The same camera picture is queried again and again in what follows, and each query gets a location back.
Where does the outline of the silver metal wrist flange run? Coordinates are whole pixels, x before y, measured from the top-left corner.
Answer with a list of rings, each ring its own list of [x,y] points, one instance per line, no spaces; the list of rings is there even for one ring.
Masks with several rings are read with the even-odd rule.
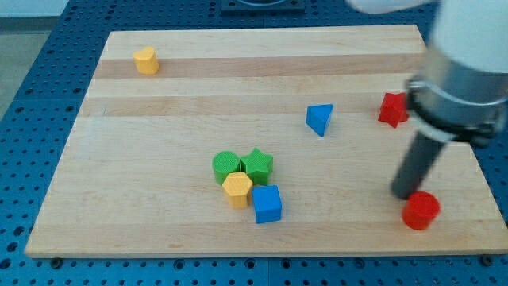
[[[507,74],[462,64],[434,46],[406,83],[406,109],[433,139],[486,147],[507,120]]]

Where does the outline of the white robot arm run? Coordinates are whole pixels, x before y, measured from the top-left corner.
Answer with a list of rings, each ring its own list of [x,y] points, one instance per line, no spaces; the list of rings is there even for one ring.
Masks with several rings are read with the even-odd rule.
[[[417,132],[392,194],[415,193],[450,141],[488,145],[506,124],[506,100],[506,1],[441,1],[424,60],[406,83]]]

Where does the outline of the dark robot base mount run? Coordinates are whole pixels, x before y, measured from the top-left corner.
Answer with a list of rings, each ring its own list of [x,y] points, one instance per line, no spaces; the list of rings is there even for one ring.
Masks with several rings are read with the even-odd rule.
[[[220,3],[223,14],[302,12],[306,8],[305,0],[221,0]]]

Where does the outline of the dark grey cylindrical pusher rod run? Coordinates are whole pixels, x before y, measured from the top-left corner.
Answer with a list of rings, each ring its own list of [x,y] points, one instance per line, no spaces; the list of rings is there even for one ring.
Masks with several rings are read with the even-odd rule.
[[[418,191],[445,146],[446,142],[437,141],[417,131],[391,181],[391,194],[407,200]]]

